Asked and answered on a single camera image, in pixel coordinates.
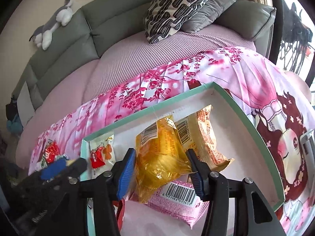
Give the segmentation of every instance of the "barcode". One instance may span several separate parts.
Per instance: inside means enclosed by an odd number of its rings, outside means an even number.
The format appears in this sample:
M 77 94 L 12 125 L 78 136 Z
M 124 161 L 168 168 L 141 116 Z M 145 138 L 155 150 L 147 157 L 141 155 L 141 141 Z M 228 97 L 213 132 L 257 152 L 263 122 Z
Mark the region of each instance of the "barcode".
M 184 120 L 177 125 L 177 130 L 182 144 L 184 145 L 190 139 L 187 121 Z
M 153 123 L 148 126 L 144 131 L 141 133 L 141 145 L 145 145 L 150 139 L 154 139 L 158 137 L 158 125 L 157 123 Z
M 196 192 L 194 189 L 171 183 L 166 191 L 166 196 L 176 198 L 180 202 L 188 202 L 186 204 L 191 205 L 196 196 Z

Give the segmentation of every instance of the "sofa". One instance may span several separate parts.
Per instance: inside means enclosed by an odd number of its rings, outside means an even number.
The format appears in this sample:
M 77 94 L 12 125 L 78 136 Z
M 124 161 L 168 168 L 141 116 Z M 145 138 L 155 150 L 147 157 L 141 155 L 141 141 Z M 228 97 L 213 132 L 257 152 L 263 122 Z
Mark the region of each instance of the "sofa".
M 78 9 L 66 27 L 53 33 L 46 51 L 38 49 L 30 58 L 12 93 L 18 98 L 26 82 L 36 110 L 17 146 L 18 166 L 28 168 L 38 135 L 51 124 L 148 69 L 231 45 L 269 56 L 276 12 L 273 7 L 266 10 L 264 5 L 239 0 L 196 34 L 179 31 L 150 45 L 144 36 L 143 18 L 151 1 L 94 0 Z M 243 16 L 231 20 L 240 13 Z M 250 40 L 242 37 L 251 35 Z

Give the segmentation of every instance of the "pink snack package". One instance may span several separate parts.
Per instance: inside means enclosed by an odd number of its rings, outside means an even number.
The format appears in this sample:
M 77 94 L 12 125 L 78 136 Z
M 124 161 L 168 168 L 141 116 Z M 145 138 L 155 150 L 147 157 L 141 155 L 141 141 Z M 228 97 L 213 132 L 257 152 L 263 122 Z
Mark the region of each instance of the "pink snack package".
M 129 200 L 138 201 L 137 193 L 133 192 Z M 196 195 L 193 184 L 174 180 L 157 189 L 145 205 L 184 221 L 192 229 L 209 202 L 203 202 Z

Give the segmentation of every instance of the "candy wrapper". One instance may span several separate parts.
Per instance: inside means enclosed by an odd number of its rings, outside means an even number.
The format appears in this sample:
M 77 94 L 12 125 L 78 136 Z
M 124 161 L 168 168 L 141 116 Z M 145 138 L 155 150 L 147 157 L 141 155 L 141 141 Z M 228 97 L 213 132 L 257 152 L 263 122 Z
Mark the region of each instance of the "candy wrapper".
M 129 200 L 138 201 L 137 193 L 134 192 Z M 204 215 L 209 202 L 203 202 L 196 195 L 193 184 L 174 180 L 157 189 L 145 205 L 184 221 L 192 229 Z
M 114 135 L 104 134 L 89 142 L 92 179 L 106 170 L 111 170 L 115 160 L 113 149 Z
M 47 145 L 45 147 L 45 160 L 47 164 L 50 164 L 55 161 L 55 157 L 60 155 L 58 145 L 56 140 L 52 141 L 48 139 Z
M 200 161 L 206 162 L 212 171 L 220 172 L 234 159 L 227 159 L 216 149 L 216 138 L 210 123 L 209 105 L 175 123 L 184 150 L 193 149 Z
M 141 203 L 162 185 L 191 172 L 172 119 L 164 117 L 136 137 L 136 182 Z

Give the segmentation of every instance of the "metal screw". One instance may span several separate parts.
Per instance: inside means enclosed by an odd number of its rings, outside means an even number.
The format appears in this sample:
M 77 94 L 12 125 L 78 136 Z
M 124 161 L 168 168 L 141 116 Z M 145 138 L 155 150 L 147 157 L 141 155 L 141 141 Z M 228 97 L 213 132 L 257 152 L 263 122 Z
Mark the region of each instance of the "metal screw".
M 68 179 L 70 184 L 76 184 L 78 182 L 78 179 L 72 176 L 68 176 Z
M 245 182 L 251 184 L 252 182 L 254 182 L 254 180 L 252 180 L 250 177 L 246 177 Z
M 211 171 L 210 172 L 210 176 L 212 176 L 212 177 L 219 177 L 219 174 L 216 171 Z
M 107 171 L 105 171 L 104 173 L 103 173 L 103 176 L 104 177 L 110 177 L 110 176 L 112 176 L 113 175 L 113 173 L 110 171 L 110 170 L 107 170 Z

